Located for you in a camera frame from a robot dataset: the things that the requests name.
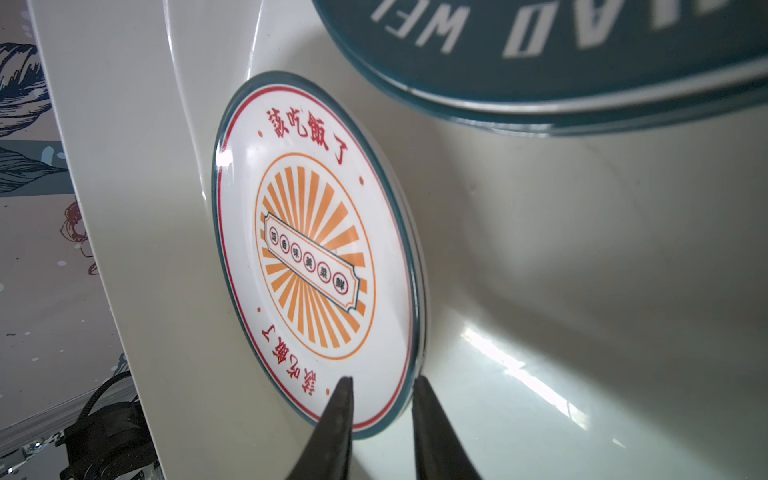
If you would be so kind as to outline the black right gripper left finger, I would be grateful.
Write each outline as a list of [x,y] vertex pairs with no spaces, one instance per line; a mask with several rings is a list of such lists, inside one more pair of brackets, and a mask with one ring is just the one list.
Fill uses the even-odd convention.
[[346,480],[352,457],[353,379],[339,379],[288,480]]

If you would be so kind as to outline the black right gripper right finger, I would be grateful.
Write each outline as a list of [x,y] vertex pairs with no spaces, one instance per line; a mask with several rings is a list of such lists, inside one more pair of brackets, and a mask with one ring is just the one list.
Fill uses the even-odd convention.
[[418,479],[480,479],[425,376],[414,383],[412,420]]

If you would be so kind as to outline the orange sunburst plate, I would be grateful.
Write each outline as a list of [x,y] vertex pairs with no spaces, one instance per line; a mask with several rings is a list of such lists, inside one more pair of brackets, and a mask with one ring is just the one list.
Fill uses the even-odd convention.
[[423,371],[425,364],[427,344],[428,344],[428,312],[429,312],[429,294],[428,284],[426,277],[426,266],[423,248],[421,241],[416,239],[414,241],[415,259],[418,265],[418,292],[419,292],[419,304],[420,304],[420,345],[419,345],[419,357],[417,366],[415,369],[415,378],[418,378]]
[[419,238],[374,137],[310,80],[264,72],[222,115],[210,183],[226,286],[269,381],[317,423],[351,377],[354,437],[384,431],[416,379]]

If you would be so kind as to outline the green rim plate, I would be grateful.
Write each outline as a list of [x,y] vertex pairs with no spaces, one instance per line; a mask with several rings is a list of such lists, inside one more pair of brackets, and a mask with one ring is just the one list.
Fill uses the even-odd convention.
[[319,1],[384,82],[494,113],[624,108],[764,81],[763,1]]
[[758,80],[722,91],[621,109],[579,113],[496,114],[441,105],[401,90],[358,60],[340,42],[346,60],[377,89],[430,117],[503,135],[563,137],[623,133],[706,119],[767,103],[767,82]]

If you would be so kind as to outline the orange sunburst plate front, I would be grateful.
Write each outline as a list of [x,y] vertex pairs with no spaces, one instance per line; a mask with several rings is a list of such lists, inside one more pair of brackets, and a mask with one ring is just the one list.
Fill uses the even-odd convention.
[[416,239],[414,241],[415,259],[418,265],[418,292],[419,292],[419,304],[420,304],[420,345],[419,345],[419,357],[417,366],[415,369],[415,378],[418,378],[423,371],[425,364],[427,344],[428,344],[428,312],[429,312],[429,294],[428,284],[426,277],[426,266],[423,248],[421,241]]

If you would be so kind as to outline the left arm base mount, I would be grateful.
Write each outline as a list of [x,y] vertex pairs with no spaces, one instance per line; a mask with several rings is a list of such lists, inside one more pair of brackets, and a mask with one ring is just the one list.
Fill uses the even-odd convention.
[[65,446],[69,465],[61,479],[151,479],[159,466],[149,427],[137,399],[96,409],[98,400],[122,380],[121,372],[91,395],[76,421],[55,442]]

